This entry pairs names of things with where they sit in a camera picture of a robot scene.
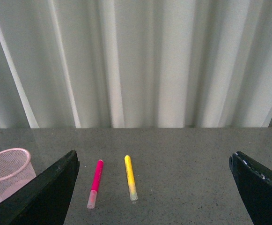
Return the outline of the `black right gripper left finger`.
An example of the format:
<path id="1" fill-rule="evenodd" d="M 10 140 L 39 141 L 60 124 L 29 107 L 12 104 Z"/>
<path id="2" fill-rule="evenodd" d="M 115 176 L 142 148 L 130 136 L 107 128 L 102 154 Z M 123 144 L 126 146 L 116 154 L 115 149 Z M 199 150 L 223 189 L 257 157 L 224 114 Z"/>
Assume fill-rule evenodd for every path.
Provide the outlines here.
<path id="1" fill-rule="evenodd" d="M 77 152 L 69 151 L 0 203 L 0 225 L 62 225 L 79 167 Z"/>

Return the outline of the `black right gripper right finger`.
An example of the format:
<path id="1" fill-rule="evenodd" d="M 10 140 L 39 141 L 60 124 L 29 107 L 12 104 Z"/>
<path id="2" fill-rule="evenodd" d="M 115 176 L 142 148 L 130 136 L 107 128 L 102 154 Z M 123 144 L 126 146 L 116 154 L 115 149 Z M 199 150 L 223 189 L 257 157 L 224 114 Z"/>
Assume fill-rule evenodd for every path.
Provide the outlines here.
<path id="1" fill-rule="evenodd" d="M 253 224 L 272 225 L 272 170 L 240 151 L 229 167 Z"/>

